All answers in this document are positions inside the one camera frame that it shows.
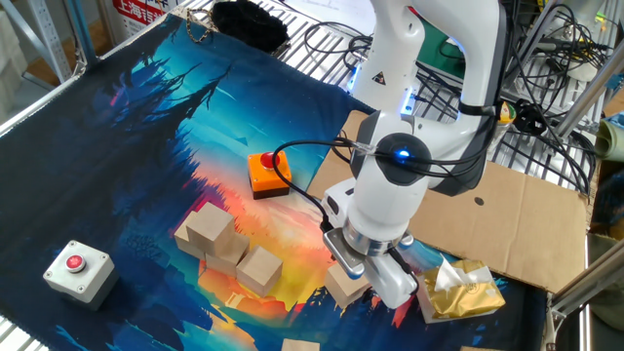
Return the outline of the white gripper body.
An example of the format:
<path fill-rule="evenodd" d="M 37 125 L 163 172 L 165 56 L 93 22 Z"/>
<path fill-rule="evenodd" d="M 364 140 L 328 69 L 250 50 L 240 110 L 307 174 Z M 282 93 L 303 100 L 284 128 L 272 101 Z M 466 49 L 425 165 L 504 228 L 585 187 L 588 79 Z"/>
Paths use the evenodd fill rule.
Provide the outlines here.
<path fill-rule="evenodd" d="M 419 196 L 399 186 L 382 182 L 364 187 L 353 177 L 328 188 L 322 199 L 331 225 L 323 240 L 332 256 L 349 278 L 366 278 L 392 309 L 418 289 L 397 252 L 413 242 L 408 227 L 418 205 Z"/>

